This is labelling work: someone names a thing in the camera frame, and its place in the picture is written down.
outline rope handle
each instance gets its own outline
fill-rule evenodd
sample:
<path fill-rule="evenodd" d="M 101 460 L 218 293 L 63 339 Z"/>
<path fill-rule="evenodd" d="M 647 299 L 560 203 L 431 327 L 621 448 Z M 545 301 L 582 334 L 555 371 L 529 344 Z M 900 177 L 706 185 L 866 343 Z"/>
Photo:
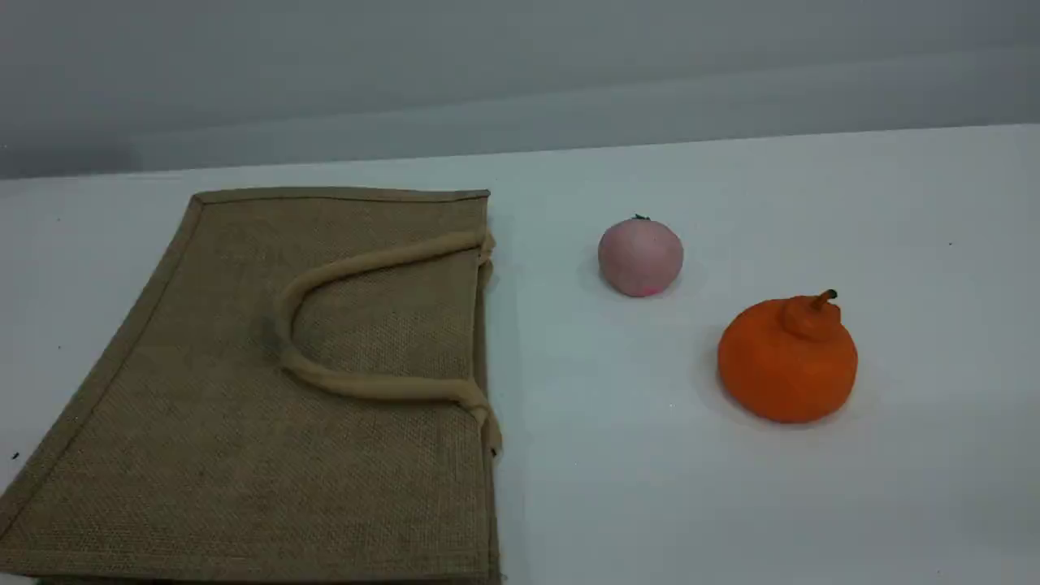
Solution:
<path fill-rule="evenodd" d="M 502 435 L 488 397 L 472 376 L 468 380 L 442 380 L 409 376 L 349 374 L 326 367 L 311 360 L 292 340 L 292 323 L 312 290 L 334 280 L 374 270 L 421 262 L 463 250 L 479 248 L 480 277 L 490 274 L 491 250 L 495 240 L 487 230 L 451 232 L 398 248 L 376 250 L 336 260 L 297 276 L 275 301 L 275 331 L 282 348 L 282 367 L 301 380 L 322 390 L 350 398 L 376 401 L 451 401 L 465 408 L 494 453 L 501 451 Z"/>

